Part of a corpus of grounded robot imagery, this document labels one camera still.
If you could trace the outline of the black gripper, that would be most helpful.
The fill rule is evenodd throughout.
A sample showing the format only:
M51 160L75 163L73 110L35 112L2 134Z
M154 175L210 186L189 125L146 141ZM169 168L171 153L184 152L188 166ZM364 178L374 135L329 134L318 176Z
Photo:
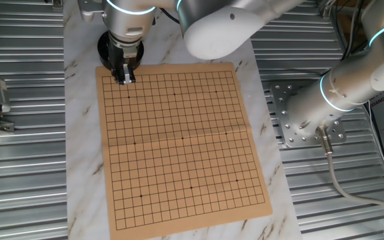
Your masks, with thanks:
M140 42L132 45L122 45L109 42L109 68L118 85L136 82L133 69L140 66Z

